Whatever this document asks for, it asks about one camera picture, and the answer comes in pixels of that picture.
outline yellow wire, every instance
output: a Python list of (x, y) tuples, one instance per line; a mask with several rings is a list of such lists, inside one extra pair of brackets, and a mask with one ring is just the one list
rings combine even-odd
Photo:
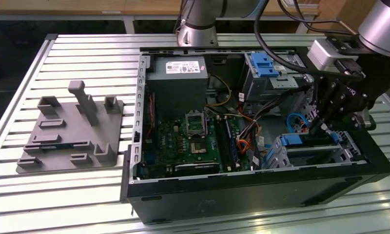
[(206, 106), (211, 107), (211, 106), (222, 106), (223, 104), (226, 104), (230, 99), (231, 99), (231, 90), (229, 88), (229, 85), (225, 83), (225, 81), (219, 78), (219, 76), (214, 75), (214, 74), (210, 74), (210, 76), (213, 76), (214, 78), (217, 78), (222, 84), (226, 86), (226, 89), (227, 89), (227, 99), (225, 100), (225, 102), (221, 102), (221, 103), (214, 103), (214, 104), (206, 104)]
[[(221, 103), (215, 103), (215, 104), (206, 104), (205, 106), (209, 106), (209, 107), (214, 107), (214, 106), (221, 106), (221, 105), (223, 105), (223, 104), (226, 104), (229, 101), (230, 101), (230, 99), (231, 99), (231, 89), (229, 88), (229, 85), (226, 84), (226, 82), (221, 79), (221, 77), (219, 76), (217, 76), (217, 75), (214, 75), (214, 74), (210, 74), (210, 76), (213, 76), (214, 78), (217, 78), (221, 82), (222, 82), (222, 84), (226, 86), (226, 89), (227, 89), (227, 99), (225, 100), (225, 102), (221, 102)], [(245, 116), (239, 111), (238, 111), (238, 114), (239, 115), (235, 115), (235, 114), (225, 114), (225, 116), (238, 116), (238, 117), (243, 117), (243, 118), (246, 118), (249, 121), (253, 121), (253, 119), (250, 118), (250, 117), (247, 117), (247, 116)], [(259, 127), (259, 125), (258, 125), (258, 123), (257, 123), (257, 121), (254, 121), (254, 123), (255, 123), (255, 125), (257, 125), (257, 136), (258, 136), (258, 133), (259, 133), (259, 131), (261, 131), (261, 127)]]

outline aluminum extrusion table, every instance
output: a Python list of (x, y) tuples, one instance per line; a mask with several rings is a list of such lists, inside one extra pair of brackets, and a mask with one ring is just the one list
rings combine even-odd
[[(310, 46), (321, 35), (265, 35), (270, 46)], [(258, 46), (251, 34), (219, 34), (221, 46)], [(41, 96), (73, 101), (66, 87), (85, 81), (94, 100), (117, 95), (125, 102), (119, 152), (130, 143), (141, 47), (175, 46), (175, 36), (58, 35), (40, 48), (0, 121), (0, 233), (378, 233), (390, 232), (390, 176), (366, 184), (326, 205), (183, 220), (145, 226), (131, 206), (118, 203), (121, 166), (76, 173), (20, 175), (22, 154)], [(390, 159), (390, 99), (370, 110), (373, 138)]]

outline cable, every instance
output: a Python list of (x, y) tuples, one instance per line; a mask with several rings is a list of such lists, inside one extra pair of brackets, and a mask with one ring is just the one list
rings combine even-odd
[[(293, 0), (293, 4), (294, 4), (294, 8), (297, 9), (297, 13), (299, 15), (299, 18), (302, 20), (305, 20), (303, 14), (302, 14), (301, 9), (299, 9), (298, 0)], [(335, 33), (335, 34), (343, 34), (343, 35), (351, 35), (347, 31), (318, 29), (318, 28), (311, 27), (307, 23), (303, 23), (303, 25), (310, 31), (314, 31), (314, 32), (318, 32), (318, 33)]]
[[(261, 115), (267, 113), (274, 107), (277, 107), (285, 100), (286, 98), (297, 93), (297, 92), (305, 92), (307, 91), (307, 89), (310, 88), (310, 86), (302, 86), (298, 89), (291, 89), (285, 91), (279, 96), (277, 96), (273, 100), (270, 100), (258, 110), (258, 112), (255, 113), (254, 117), (253, 117), (253, 123), (257, 122), (257, 120), (261, 118)], [(242, 130), (241, 134), (239, 134), (239, 139), (243, 139), (247, 137), (249, 133), (253, 131), (254, 129), (254, 125), (253, 123), (250, 123), (250, 125)]]
[(229, 100), (231, 99), (231, 90), (229, 88), (229, 85), (225, 83), (225, 81), (217, 75), (210, 74), (210, 76), (213, 76), (214, 78), (217, 78), (221, 81), (221, 83), (226, 86), (226, 89), (227, 89), (227, 98), (226, 98), (225, 102), (215, 103), (215, 104), (206, 104), (205, 106), (221, 106), (221, 105), (226, 104), (229, 102)]
[(187, 0), (181, 0), (181, 8), (179, 8), (179, 15), (177, 16), (177, 19), (175, 19), (175, 23), (174, 23), (174, 27), (173, 27), (173, 33), (175, 33), (175, 31), (181, 28), (179, 23), (181, 23), (181, 20), (182, 20), (182, 11), (183, 11), (183, 8), (186, 6), (186, 2)]
[(251, 146), (247, 143), (247, 141), (246, 140), (242, 140), (242, 139), (237, 141), (237, 146), (238, 146), (238, 149), (239, 149), (241, 154), (243, 154), (247, 151), (247, 149), (251, 148)]
[(245, 115), (241, 114), (239, 112), (238, 112), (239, 115), (237, 115), (237, 114), (225, 114), (225, 113), (221, 113), (221, 112), (218, 112), (217, 110), (214, 110), (210, 106), (205, 106), (205, 107), (206, 107), (206, 108), (211, 111), (211, 113), (214, 113), (215, 115), (243, 117), (243, 118), (246, 118), (246, 120), (253, 121), (253, 119), (251, 119), (250, 117), (245, 116)]
[(263, 51), (267, 53), (267, 55), (273, 58), (273, 60), (275, 62), (278, 62), (282, 66), (285, 66), (286, 68), (289, 68), (290, 70), (297, 71), (298, 73), (302, 74), (310, 74), (310, 75), (315, 75), (315, 76), (321, 76), (321, 77), (333, 77), (333, 78), (341, 78), (345, 79), (347, 81), (350, 80), (361, 80), (361, 77), (357, 76), (350, 76), (342, 73), (335, 73), (335, 72), (325, 72), (325, 71), (319, 71), (319, 70), (314, 70), (314, 69), (309, 69), (301, 66), (294, 65), (293, 63), (285, 61), (269, 48), (269, 45), (266, 44), (266, 42), (263, 41), (261, 35), (259, 35), (259, 30), (258, 30), (258, 26), (259, 26), (259, 17), (262, 15), (262, 12), (265, 10), (266, 4), (262, 5), (259, 12), (255, 16), (254, 19), (254, 35), (257, 38), (257, 41), (263, 49)]
[(293, 117), (293, 116), (299, 117), (302, 119), (302, 121), (305, 122), (305, 125), (306, 126), (309, 125), (309, 121), (307, 121), (307, 119), (305, 118), (305, 116), (301, 113), (289, 114), (287, 117), (286, 117), (286, 125), (287, 125), (287, 129), (289, 129), (290, 133), (294, 133), (294, 130), (293, 130), (291, 126), (290, 126), (290, 117)]
[(295, 21), (302, 22), (302, 23), (339, 23), (338, 19), (322, 19), (322, 20), (306, 20), (306, 19), (299, 19), (297, 17), (294, 17), (293, 14), (289, 13), (289, 11), (286, 10), (283, 4), (281, 3), (281, 0), (278, 0), (278, 6), (282, 10), (282, 12)]

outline orange wire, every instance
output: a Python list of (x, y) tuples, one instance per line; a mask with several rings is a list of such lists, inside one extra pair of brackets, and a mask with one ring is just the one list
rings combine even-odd
[(243, 154), (247, 151), (247, 149), (251, 148), (250, 144), (243, 139), (241, 139), (241, 140), (237, 141), (237, 146), (238, 146), (238, 149), (241, 151), (241, 154)]

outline warning label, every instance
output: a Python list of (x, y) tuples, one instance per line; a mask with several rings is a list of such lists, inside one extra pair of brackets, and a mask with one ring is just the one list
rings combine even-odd
[(197, 61), (166, 62), (166, 74), (199, 72), (199, 63)]

